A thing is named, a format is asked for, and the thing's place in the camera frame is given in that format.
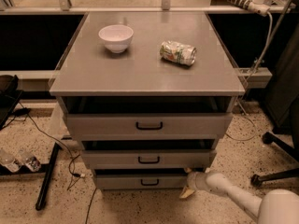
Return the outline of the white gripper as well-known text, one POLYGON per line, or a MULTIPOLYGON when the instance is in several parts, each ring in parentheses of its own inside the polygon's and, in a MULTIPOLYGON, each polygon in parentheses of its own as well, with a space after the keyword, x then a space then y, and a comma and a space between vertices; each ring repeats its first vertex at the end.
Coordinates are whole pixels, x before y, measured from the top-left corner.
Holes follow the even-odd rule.
POLYGON ((207 183, 210 173, 192 172, 191 168, 184 168, 184 171, 188 174, 187 186, 185 186, 179 194, 180 199, 187 199, 193 195, 196 190, 210 191, 210 186, 207 183))

